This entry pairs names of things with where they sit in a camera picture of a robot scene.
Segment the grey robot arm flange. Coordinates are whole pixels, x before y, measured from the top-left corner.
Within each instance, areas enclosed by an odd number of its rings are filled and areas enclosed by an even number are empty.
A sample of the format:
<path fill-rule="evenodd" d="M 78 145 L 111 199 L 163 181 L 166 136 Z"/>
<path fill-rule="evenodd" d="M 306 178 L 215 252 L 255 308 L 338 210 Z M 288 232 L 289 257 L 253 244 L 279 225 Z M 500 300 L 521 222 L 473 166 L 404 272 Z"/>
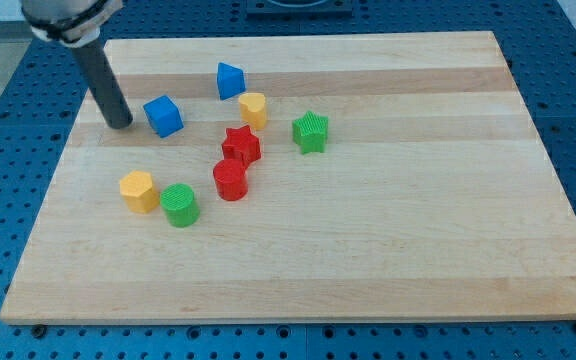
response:
<path fill-rule="evenodd" d="M 122 0 L 21 0 L 21 12 L 42 41 L 79 48 L 96 40 Z"/>

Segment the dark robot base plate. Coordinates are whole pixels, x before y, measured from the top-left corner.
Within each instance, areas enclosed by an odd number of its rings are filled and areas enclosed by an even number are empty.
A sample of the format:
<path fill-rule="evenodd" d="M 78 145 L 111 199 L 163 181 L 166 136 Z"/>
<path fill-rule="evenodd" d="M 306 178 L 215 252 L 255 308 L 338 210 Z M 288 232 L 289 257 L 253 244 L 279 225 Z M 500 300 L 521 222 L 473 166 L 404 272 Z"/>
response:
<path fill-rule="evenodd" d="M 245 0 L 246 15 L 351 15 L 353 0 Z"/>

